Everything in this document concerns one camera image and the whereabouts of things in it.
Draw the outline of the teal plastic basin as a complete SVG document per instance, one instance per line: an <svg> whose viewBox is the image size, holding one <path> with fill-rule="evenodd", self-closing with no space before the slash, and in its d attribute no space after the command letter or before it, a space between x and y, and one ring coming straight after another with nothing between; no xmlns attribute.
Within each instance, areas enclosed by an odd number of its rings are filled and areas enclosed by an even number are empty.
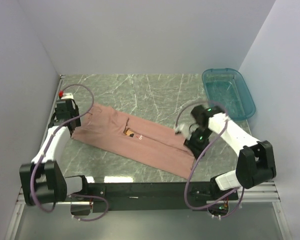
<svg viewBox="0 0 300 240"><path fill-rule="evenodd" d="M255 103L240 72L232 68L210 68L201 78L208 101L222 104L234 121L244 121L255 114Z"/></svg>

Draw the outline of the pink printed t shirt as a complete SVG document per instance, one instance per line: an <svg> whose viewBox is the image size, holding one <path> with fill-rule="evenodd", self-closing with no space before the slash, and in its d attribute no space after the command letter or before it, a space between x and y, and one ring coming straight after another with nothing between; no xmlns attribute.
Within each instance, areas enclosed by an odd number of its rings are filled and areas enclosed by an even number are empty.
<svg viewBox="0 0 300 240"><path fill-rule="evenodd" d="M195 157L172 128L94 104L72 138L187 179Z"/></svg>

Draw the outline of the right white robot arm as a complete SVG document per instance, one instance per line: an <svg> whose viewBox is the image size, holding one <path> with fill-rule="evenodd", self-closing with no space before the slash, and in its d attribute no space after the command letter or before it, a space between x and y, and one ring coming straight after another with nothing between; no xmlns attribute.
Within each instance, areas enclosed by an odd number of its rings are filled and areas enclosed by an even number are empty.
<svg viewBox="0 0 300 240"><path fill-rule="evenodd" d="M212 133L224 140L238 157L234 170L210 179L209 193L212 198L220 200L228 190L251 189L276 177L274 150L269 141L260 141L248 134L219 106L204 108L197 105L190 114L196 129L191 130L188 124L182 123L176 124L174 131L184 136L184 146L196 159L201 159L205 154Z"/></svg>

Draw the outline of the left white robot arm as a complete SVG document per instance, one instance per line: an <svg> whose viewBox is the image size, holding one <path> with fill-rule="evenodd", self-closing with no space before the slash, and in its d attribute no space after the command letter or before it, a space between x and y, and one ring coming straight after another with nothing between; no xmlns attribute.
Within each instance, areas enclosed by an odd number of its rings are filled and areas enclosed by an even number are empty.
<svg viewBox="0 0 300 240"><path fill-rule="evenodd" d="M81 126L79 107L71 93L58 99L47 129L47 136L30 163L19 168L25 204L56 204L73 195L86 200L90 188L85 176L64 177L58 165L66 143L76 127Z"/></svg>

